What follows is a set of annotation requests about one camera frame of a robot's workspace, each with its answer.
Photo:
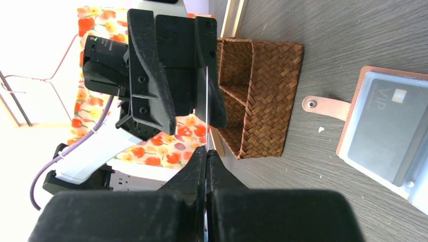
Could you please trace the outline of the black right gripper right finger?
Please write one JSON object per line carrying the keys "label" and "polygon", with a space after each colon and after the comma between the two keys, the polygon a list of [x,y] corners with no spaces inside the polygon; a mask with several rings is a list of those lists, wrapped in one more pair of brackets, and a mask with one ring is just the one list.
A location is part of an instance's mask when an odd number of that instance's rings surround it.
{"label": "black right gripper right finger", "polygon": [[342,194],[250,189],[215,150],[207,153],[206,202],[209,241],[364,241]]}

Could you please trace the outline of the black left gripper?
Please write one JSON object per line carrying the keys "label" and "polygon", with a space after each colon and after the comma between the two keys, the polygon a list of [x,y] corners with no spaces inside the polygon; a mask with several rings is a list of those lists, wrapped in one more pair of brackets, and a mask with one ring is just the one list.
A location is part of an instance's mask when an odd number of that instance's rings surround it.
{"label": "black left gripper", "polygon": [[128,10],[127,20],[127,43],[91,34],[82,57],[85,86],[121,101],[116,128],[146,141],[161,132],[173,135],[176,119],[194,108],[196,116],[205,121],[206,66],[209,126],[225,128],[226,109],[218,83],[217,21],[154,16],[153,11],[139,9]]}

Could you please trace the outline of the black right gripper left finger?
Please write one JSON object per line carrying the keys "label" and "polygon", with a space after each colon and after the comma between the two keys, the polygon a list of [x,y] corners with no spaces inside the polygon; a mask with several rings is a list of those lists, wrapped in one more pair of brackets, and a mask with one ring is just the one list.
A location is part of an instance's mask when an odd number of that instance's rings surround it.
{"label": "black right gripper left finger", "polygon": [[43,209],[29,241],[204,241],[207,151],[156,191],[67,191]]}

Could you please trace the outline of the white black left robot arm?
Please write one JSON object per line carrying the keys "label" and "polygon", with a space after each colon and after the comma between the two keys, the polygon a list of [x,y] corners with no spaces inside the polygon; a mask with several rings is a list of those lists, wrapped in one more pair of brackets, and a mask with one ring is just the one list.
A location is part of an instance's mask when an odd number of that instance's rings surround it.
{"label": "white black left robot arm", "polygon": [[210,17],[127,12],[128,42],[88,35],[82,72],[87,89],[117,97],[115,110],[71,146],[58,146],[43,188],[107,189],[107,162],[159,133],[174,135],[176,118],[193,114],[207,125],[226,127],[218,84],[217,22]]}

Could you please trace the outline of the white card with magnetic stripe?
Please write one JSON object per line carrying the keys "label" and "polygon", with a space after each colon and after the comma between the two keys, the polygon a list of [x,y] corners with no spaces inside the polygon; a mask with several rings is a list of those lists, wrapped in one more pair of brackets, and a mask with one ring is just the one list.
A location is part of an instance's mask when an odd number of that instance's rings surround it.
{"label": "white card with magnetic stripe", "polygon": [[206,144],[205,148],[208,151],[209,150],[209,67],[206,66],[205,68],[205,137],[206,137]]}

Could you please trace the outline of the tan leather card holder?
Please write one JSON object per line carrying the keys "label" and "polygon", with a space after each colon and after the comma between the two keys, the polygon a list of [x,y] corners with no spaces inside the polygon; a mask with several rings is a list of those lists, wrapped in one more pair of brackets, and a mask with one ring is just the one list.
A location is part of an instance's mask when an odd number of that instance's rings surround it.
{"label": "tan leather card holder", "polygon": [[351,102],[302,100],[306,112],[344,121],[336,153],[427,212],[427,75],[365,66]]}

